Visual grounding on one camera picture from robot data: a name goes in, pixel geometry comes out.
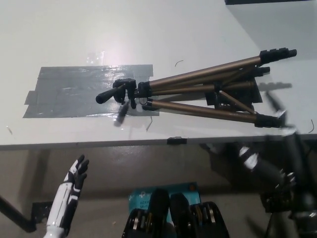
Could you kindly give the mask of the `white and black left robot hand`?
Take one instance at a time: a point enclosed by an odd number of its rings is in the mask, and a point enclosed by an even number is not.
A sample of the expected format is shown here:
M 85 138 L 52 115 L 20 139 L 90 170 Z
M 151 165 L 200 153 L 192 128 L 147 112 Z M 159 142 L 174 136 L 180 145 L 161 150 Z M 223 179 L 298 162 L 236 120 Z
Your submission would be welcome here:
M 84 180 L 87 177 L 89 160 L 81 155 L 68 170 L 56 192 L 47 227 L 61 228 L 65 235 L 70 231 L 71 222 L 77 209 Z

